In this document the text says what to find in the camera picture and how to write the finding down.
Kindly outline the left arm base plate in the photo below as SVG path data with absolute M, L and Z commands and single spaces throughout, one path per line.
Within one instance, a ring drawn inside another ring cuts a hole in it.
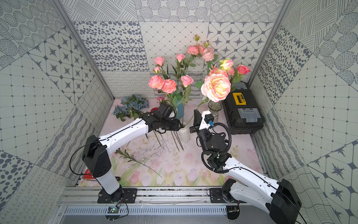
M 98 194 L 97 203 L 134 203 L 137 196 L 138 189 L 137 188 L 125 188 L 120 187 L 113 194 L 108 194 L 104 189 Z

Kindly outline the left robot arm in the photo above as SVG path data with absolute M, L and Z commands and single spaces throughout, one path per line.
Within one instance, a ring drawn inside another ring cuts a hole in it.
M 112 201 L 119 201 L 121 186 L 113 171 L 110 156 L 126 143 L 151 131 L 179 131 L 182 124 L 176 118 L 176 110 L 166 103 L 159 108 L 140 115 L 132 123 L 110 134 L 97 137 L 90 136 L 82 150 L 82 161 L 91 175 L 100 183 L 104 192 Z

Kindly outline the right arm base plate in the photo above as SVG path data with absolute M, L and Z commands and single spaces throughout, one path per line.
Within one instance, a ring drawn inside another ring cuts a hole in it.
M 211 203 L 245 203 L 236 199 L 226 199 L 221 188 L 209 188 L 206 194 L 209 196 Z

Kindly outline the pink rose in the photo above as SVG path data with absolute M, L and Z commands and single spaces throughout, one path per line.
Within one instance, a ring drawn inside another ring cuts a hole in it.
M 191 78 L 189 75 L 184 75 L 180 78 L 179 81 L 179 91 L 177 95 L 177 105 L 180 103 L 183 103 L 184 106 L 191 100 L 190 94 L 191 94 L 191 85 L 193 84 L 194 79 Z

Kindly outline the large pink rose stem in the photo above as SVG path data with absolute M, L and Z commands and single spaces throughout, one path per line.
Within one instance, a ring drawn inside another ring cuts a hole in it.
M 234 73 L 231 75 L 230 83 L 231 83 L 231 91 L 236 90 L 236 84 L 238 84 L 242 80 L 242 76 L 247 75 L 251 72 L 250 68 L 240 64 Z

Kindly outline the large peony stem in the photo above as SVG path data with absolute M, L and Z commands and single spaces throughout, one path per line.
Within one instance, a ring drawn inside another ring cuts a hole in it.
M 195 83 L 195 87 L 197 87 L 203 95 L 197 109 L 209 101 L 222 102 L 226 99 L 231 92 L 231 84 L 224 70 L 230 69 L 231 67 L 233 68 L 233 65 L 234 63 L 230 58 L 221 60 L 219 68 L 212 66 L 204 81 Z

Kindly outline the pink peony flower stem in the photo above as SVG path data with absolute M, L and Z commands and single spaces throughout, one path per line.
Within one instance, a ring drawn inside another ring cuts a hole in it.
M 200 53 L 202 52 L 202 47 L 199 43 L 200 36 L 196 34 L 194 36 L 195 45 L 191 45 L 188 47 L 186 51 L 186 58 L 183 59 L 183 75 L 186 75 L 189 68 L 195 68 L 196 63 L 195 59 L 199 57 Z

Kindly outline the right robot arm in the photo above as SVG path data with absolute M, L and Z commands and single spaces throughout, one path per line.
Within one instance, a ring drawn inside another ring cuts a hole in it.
M 268 213 L 277 224 L 297 224 L 302 218 L 302 202 L 292 183 L 266 177 L 234 158 L 229 150 L 232 134 L 220 122 L 215 123 L 210 111 L 194 110 L 191 133 L 197 133 L 204 166 L 217 174 L 228 174 L 222 186 L 225 201 L 244 201 Z

